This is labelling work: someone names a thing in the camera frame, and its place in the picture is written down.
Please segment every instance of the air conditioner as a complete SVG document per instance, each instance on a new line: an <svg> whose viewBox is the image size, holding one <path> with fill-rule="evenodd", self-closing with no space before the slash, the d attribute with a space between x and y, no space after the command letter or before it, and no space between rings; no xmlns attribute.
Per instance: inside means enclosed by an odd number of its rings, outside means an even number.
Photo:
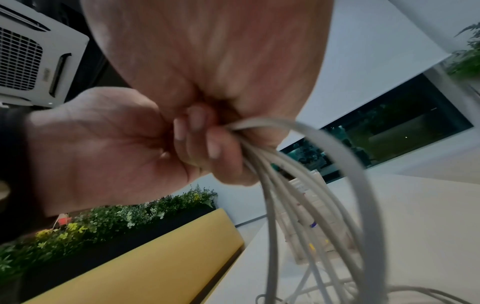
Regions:
<svg viewBox="0 0 480 304"><path fill-rule="evenodd" d="M65 102L89 38L14 0L0 0L0 102Z"/></svg>

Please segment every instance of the green plant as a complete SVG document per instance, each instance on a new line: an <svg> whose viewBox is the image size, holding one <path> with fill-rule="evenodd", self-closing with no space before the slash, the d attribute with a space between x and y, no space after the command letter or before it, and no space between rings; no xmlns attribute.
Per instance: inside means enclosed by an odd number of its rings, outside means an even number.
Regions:
<svg viewBox="0 0 480 304"><path fill-rule="evenodd" d="M200 205L213 207L215 195L197 185L184 194L141 205L104 206L83 212L59 229L41 230L0 246L0 281L184 210Z"/></svg>
<svg viewBox="0 0 480 304"><path fill-rule="evenodd" d="M458 61L448 67L448 73L460 79L480 76L480 22L464 28L458 34L473 31L468 41L469 50L455 52Z"/></svg>

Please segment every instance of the black sleeve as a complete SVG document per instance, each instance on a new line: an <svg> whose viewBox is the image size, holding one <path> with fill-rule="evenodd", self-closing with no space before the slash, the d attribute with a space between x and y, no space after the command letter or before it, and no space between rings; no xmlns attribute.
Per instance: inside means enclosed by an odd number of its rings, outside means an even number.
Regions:
<svg viewBox="0 0 480 304"><path fill-rule="evenodd" d="M0 108L0 181L9 188L9 195L0 201L0 244L52 220L44 217L34 192L25 133L29 112Z"/></svg>

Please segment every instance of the fingernail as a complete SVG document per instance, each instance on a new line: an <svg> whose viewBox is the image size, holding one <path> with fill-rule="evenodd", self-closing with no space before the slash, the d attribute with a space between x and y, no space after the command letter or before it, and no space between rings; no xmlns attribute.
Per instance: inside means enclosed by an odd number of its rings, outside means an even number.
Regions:
<svg viewBox="0 0 480 304"><path fill-rule="evenodd" d="M185 140L187 137L187 124L185 120L175 118L173 120L173 136L176 140Z"/></svg>
<svg viewBox="0 0 480 304"><path fill-rule="evenodd" d="M204 109L194 106L189 108L187 113L188 123L192 131L197 132L204 128L205 122L207 121L207 113Z"/></svg>
<svg viewBox="0 0 480 304"><path fill-rule="evenodd" d="M215 141L207 138L206 139L206 149L208 152L208 156L211 159L217 159L220 157L220 153L222 152L222 149L220 148L220 145L216 143Z"/></svg>

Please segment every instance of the air conditioner grille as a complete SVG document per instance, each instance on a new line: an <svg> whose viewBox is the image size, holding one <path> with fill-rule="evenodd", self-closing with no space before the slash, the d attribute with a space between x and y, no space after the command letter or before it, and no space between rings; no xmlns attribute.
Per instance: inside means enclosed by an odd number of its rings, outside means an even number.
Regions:
<svg viewBox="0 0 480 304"><path fill-rule="evenodd" d="M0 87L33 89L42 53L42 47L32 39L0 28Z"/></svg>

